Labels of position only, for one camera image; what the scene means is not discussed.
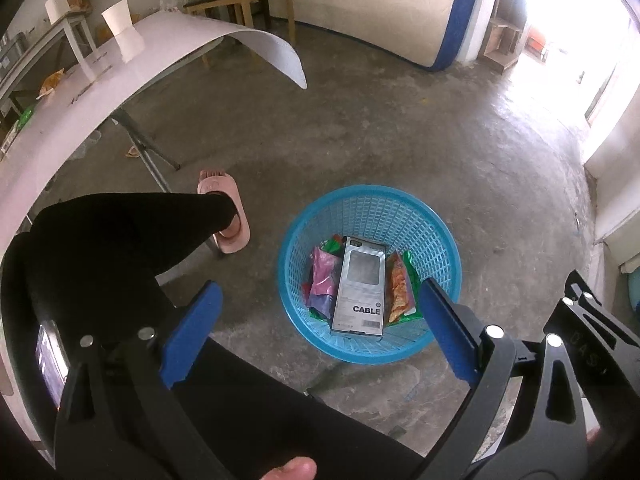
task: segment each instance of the concrete floor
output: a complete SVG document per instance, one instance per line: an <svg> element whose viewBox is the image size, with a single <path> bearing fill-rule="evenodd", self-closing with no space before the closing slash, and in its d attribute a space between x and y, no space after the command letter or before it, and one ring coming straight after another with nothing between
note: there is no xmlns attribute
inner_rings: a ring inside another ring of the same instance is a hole
<svg viewBox="0 0 640 480"><path fill-rule="evenodd" d="M194 192L202 168L238 181L252 241L216 259L201 247L159 277L175 304L207 279L225 293L214 338L273 377L420 453L466 394L437 344L402 362L342 364L310 346L278 297L276 256L310 202L358 183L394 186L449 226L463 267L461 302L512 336L542 326L574 268L586 275L593 239L580 121L559 121L522 81L487 68L428 73L343 38L299 27L308 90L230 40L127 105L183 164L159 162L175 191ZM158 191L125 134L107 124L85 158L69 161L36 209L97 192ZM515 389L497 418L506 420Z"/></svg>

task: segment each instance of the basket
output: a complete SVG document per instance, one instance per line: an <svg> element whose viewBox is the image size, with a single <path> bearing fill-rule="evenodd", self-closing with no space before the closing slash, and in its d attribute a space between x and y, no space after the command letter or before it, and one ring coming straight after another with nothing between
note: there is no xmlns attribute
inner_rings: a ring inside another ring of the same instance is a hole
<svg viewBox="0 0 640 480"><path fill-rule="evenodd" d="M280 298L293 325L319 350L342 361L385 364L420 351L433 341L423 320L385 328L382 340L332 333L305 306L313 247L333 234L383 242L389 251L410 250L420 280L433 276L453 301L460 296L462 267L456 243L444 222L408 193L385 186L337 189L309 205L293 222L278 258Z"/></svg>

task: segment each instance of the hand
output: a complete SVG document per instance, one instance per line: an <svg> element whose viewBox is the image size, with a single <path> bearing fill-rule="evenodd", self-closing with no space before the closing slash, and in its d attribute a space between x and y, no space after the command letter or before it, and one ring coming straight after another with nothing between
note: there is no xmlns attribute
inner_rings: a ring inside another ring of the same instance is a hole
<svg viewBox="0 0 640 480"><path fill-rule="evenodd" d="M284 466L272 469L260 480L314 480L316 463L306 456L297 456Z"/></svg>

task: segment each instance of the metal screw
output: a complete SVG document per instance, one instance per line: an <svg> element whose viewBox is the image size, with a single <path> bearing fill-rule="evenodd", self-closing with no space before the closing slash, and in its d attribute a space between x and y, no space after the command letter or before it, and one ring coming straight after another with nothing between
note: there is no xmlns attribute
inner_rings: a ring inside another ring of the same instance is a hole
<svg viewBox="0 0 640 480"><path fill-rule="evenodd" d="M549 334L548 336L546 336L546 342L551 346L555 346L556 348L562 346L562 339L559 335L556 334Z"/></svg>
<svg viewBox="0 0 640 480"><path fill-rule="evenodd" d="M89 348L89 346L91 346L92 344L94 344L94 336L92 336L92 335L83 335L80 338L80 346L82 348Z"/></svg>
<svg viewBox="0 0 640 480"><path fill-rule="evenodd" d="M142 341L149 341L155 335L156 331L150 326L145 326L138 330L138 339L142 339Z"/></svg>
<svg viewBox="0 0 640 480"><path fill-rule="evenodd" d="M502 336L504 336L504 330L497 325L489 325L484 330L489 337L492 337L494 339L500 339Z"/></svg>

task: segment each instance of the black pants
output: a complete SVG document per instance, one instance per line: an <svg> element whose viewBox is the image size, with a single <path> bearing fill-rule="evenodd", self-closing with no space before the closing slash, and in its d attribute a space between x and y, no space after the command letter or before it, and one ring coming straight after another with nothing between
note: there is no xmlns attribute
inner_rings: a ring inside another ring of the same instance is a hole
<svg viewBox="0 0 640 480"><path fill-rule="evenodd" d="M158 326L173 305L155 276L179 263L236 213L226 196L98 194L50 206L4 259L2 322L18 385L46 446L56 409L34 357L39 320L65 348ZM391 438L279 383L212 340L173 392L203 439L241 480L294 456L318 479L403 480L422 459Z"/></svg>

